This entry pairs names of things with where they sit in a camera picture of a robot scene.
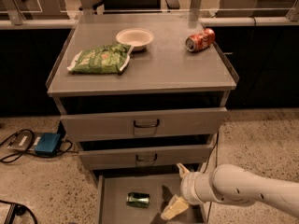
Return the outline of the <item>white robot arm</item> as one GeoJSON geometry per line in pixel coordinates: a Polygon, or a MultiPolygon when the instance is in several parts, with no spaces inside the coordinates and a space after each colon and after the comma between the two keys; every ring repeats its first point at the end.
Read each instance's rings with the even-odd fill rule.
{"type": "Polygon", "coordinates": [[[255,175],[232,164],[222,164],[210,173],[191,172],[178,163],[180,195],[174,195],[161,213],[170,220],[190,205],[213,202],[228,205],[268,204],[299,217],[299,184],[255,175]]]}

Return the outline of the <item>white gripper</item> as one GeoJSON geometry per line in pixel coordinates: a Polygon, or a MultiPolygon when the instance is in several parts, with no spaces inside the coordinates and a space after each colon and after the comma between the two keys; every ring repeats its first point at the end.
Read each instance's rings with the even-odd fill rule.
{"type": "Polygon", "coordinates": [[[181,177],[180,194],[182,197],[174,195],[171,198],[168,205],[161,213],[161,218],[163,220],[170,220],[185,212],[189,208],[189,204],[198,205],[203,203],[199,199],[195,189],[195,181],[200,173],[190,172],[190,170],[180,162],[177,164],[177,167],[179,176],[181,177]]]}

